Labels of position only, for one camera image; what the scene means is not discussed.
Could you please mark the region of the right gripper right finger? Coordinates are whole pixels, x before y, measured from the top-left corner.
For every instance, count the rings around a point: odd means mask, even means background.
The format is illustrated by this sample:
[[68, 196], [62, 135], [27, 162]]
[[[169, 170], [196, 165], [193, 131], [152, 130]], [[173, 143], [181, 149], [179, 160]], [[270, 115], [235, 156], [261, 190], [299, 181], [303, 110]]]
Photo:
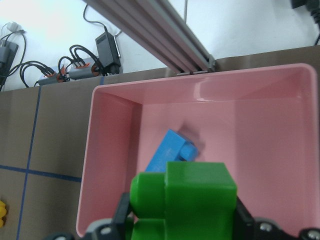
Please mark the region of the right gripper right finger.
[[240, 198], [236, 199], [233, 215], [233, 240], [318, 240], [320, 229], [303, 228], [297, 236], [284, 231], [274, 220], [253, 217]]

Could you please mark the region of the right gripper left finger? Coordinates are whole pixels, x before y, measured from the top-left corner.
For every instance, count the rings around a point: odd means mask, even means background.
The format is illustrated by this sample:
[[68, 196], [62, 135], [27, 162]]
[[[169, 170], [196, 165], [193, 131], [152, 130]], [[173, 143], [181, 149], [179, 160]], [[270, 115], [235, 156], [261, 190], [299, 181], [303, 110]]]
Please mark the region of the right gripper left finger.
[[133, 218], [130, 217], [132, 207], [130, 194], [121, 195], [113, 218], [106, 218], [92, 222], [89, 231], [82, 240], [130, 240], [133, 232]]

